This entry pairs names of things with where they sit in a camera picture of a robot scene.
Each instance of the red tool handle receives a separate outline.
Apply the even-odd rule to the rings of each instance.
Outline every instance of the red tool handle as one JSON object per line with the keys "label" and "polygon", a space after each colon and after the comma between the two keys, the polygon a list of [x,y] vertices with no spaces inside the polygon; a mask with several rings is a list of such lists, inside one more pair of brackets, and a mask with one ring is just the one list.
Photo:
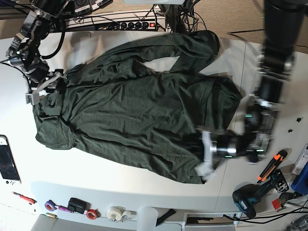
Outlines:
{"label": "red tool handle", "polygon": [[24,200],[28,201],[31,205],[35,204],[35,202],[36,202],[35,200],[33,200],[33,199],[29,198],[29,197],[25,197],[25,196],[22,196],[22,195],[20,195],[19,197],[21,199],[24,199]]}

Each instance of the power drill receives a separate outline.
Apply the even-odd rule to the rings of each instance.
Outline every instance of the power drill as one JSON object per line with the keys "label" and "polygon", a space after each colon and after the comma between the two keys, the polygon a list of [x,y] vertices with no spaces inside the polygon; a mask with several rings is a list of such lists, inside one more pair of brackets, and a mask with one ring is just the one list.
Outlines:
{"label": "power drill", "polygon": [[233,201],[239,210],[246,214],[250,219],[256,217],[256,210],[254,206],[260,202],[270,190],[276,189],[277,192],[282,193],[289,190],[289,186],[278,169],[273,172],[270,179],[262,185],[248,184],[233,192]]}

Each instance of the black device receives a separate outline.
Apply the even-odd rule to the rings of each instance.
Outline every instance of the black device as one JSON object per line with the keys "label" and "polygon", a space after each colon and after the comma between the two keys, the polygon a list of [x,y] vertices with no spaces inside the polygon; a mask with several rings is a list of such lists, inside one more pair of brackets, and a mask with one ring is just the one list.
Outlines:
{"label": "black device", "polygon": [[87,203],[77,198],[71,198],[68,202],[68,210],[83,214],[86,210]]}
{"label": "black device", "polygon": [[0,172],[7,184],[20,180],[8,140],[3,135],[0,135]]}
{"label": "black device", "polygon": [[260,202],[262,197],[265,196],[270,190],[276,189],[279,193],[289,190],[289,186],[282,174],[278,169],[270,176],[270,180],[262,185],[248,184],[232,194],[233,201],[239,210],[246,214],[250,219],[256,216],[255,204]]}
{"label": "black device", "polygon": [[168,212],[166,212],[164,215],[162,215],[160,218],[157,219],[156,226],[159,226],[161,223],[163,223],[168,217],[174,215],[176,211],[174,209],[169,209]]}
{"label": "black device", "polygon": [[83,15],[91,12],[90,0],[75,0],[75,14]]}

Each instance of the power strip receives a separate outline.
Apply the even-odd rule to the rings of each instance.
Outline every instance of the power strip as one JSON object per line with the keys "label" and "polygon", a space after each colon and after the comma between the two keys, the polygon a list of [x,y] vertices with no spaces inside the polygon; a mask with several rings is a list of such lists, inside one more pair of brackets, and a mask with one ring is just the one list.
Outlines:
{"label": "power strip", "polygon": [[67,31],[80,30],[141,30],[157,31],[166,28],[166,18],[154,15],[149,10],[122,11],[112,13],[99,13],[89,16],[69,19],[66,21]]}

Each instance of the white tape roll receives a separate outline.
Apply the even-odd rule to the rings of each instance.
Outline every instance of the white tape roll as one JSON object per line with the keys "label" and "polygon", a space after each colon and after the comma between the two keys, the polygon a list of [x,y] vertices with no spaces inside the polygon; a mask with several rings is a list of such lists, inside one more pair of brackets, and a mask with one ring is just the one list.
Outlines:
{"label": "white tape roll", "polygon": [[106,216],[108,219],[115,219],[116,221],[120,221],[122,219],[122,211],[118,208],[111,207],[106,212]]}

